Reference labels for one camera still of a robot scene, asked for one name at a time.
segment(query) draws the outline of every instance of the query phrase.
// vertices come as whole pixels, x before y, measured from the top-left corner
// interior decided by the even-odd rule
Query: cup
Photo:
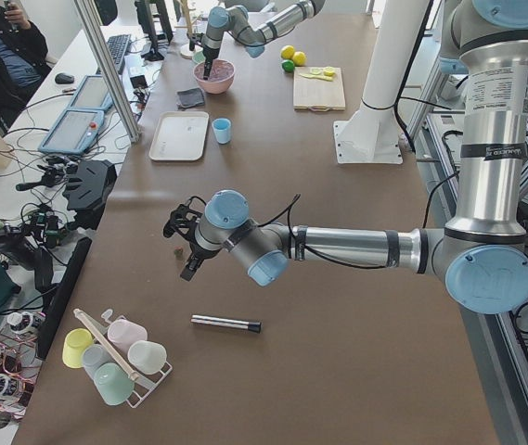
[[[218,118],[212,122],[214,137],[218,144],[228,144],[230,142],[230,120],[227,118]]]
[[[93,378],[98,393],[110,406],[124,403],[134,392],[134,382],[117,363],[105,363]]]
[[[70,368],[82,368],[82,355],[93,344],[93,336],[83,327],[74,329],[66,335],[63,342],[61,360]]]
[[[109,325],[107,338],[123,355],[126,355],[130,347],[138,340],[148,339],[148,332],[144,326],[120,319]]]
[[[82,354],[82,366],[90,378],[95,378],[97,369],[109,362],[114,360],[101,345],[91,345]]]
[[[127,360],[140,373],[152,375],[158,373],[167,362],[167,350],[159,343],[140,340],[127,351]]]

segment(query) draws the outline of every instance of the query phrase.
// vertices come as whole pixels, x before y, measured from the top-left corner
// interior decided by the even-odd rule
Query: cutting board
[[[294,109],[311,109],[326,111],[330,109],[346,109],[344,84],[341,69],[336,68],[334,80],[331,82],[319,79],[306,79],[299,73],[308,74],[312,67],[297,67],[294,70]]]

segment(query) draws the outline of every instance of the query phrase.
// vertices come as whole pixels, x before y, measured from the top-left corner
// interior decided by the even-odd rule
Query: blue shirt
[[[24,87],[41,80],[41,76],[31,64],[9,49],[2,39],[0,39],[0,57],[4,60],[7,72],[17,86]]]

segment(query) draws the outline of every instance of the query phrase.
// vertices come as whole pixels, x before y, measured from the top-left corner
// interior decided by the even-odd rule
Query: white bottle cap
[[[18,326],[22,322],[22,314],[19,312],[12,312],[7,317],[7,323],[11,326]]]

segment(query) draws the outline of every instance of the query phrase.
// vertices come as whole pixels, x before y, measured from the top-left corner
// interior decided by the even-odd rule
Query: pink bowl
[[[212,64],[210,77],[207,81],[202,79],[204,74],[204,62],[199,63],[193,69],[193,76],[202,90],[206,93],[218,95],[225,92],[235,79],[235,66],[226,61],[217,58]]]

